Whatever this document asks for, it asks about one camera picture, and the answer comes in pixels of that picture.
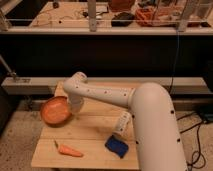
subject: orange object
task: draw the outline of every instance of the orange object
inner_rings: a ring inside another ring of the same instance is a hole
[[[65,96],[57,96],[47,100],[42,105],[40,113],[43,121],[50,125],[61,124],[72,115]]]
[[[70,148],[63,144],[58,145],[58,143],[56,141],[54,141],[54,142],[55,142],[55,146],[60,154],[69,155],[69,156],[73,156],[73,157],[83,157],[84,156],[84,154],[81,153],[80,151],[74,150],[73,148]]]
[[[135,12],[136,22],[141,26],[152,26],[152,18],[154,15],[153,8],[137,9]]]

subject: black panel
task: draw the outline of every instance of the black panel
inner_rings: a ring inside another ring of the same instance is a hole
[[[34,19],[47,0],[23,0],[10,13],[6,15],[7,19],[22,19],[22,21],[12,20],[13,26],[28,26],[31,19]]]
[[[21,76],[171,76],[176,36],[0,35],[0,52]],[[201,76],[212,36],[180,37],[176,76]]]

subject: metal frame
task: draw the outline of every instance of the metal frame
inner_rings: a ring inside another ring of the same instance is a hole
[[[12,77],[6,77],[2,87],[8,94],[32,95],[54,94],[58,82],[66,77],[20,77],[20,81],[14,82]],[[89,77],[90,82],[131,82],[144,83],[155,82],[169,89],[171,77]],[[213,94],[201,77],[175,77],[172,94],[182,95],[210,95]]]

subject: wooden tabletop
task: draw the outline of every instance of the wooden tabletop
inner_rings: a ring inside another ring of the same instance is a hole
[[[58,84],[55,96],[66,95],[62,90],[62,84],[62,82]],[[135,83],[109,82],[94,84],[119,87],[135,87],[137,85]],[[132,122],[128,125],[124,136],[129,150],[123,159],[104,146],[124,110],[85,98],[80,113],[64,126],[52,128],[44,124],[32,159],[32,167],[138,170]],[[84,153],[84,157],[75,158],[60,155],[54,146],[54,140],[81,151]]]

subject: wooden table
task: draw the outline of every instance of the wooden table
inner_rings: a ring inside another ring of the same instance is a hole
[[[87,10],[87,2],[59,2],[59,8],[54,9],[52,2],[47,2],[40,13],[33,19],[30,27],[54,27],[54,28],[88,28],[88,19],[82,15]],[[109,10],[109,13],[102,14],[102,19],[97,22],[97,27],[109,28],[112,18],[118,13]],[[133,21],[128,27],[140,26]]]
[[[94,84],[119,87],[137,86],[135,83]],[[58,84],[55,92],[55,96],[60,95],[66,95],[62,90],[62,82]],[[58,128],[44,125],[32,159],[32,167],[138,170],[132,123],[126,130],[125,142],[129,150],[123,159],[104,146],[108,137],[112,135],[113,128],[123,110],[125,109],[85,99],[80,113],[66,125]],[[60,155],[54,146],[54,140],[78,149],[84,153],[84,157]]]

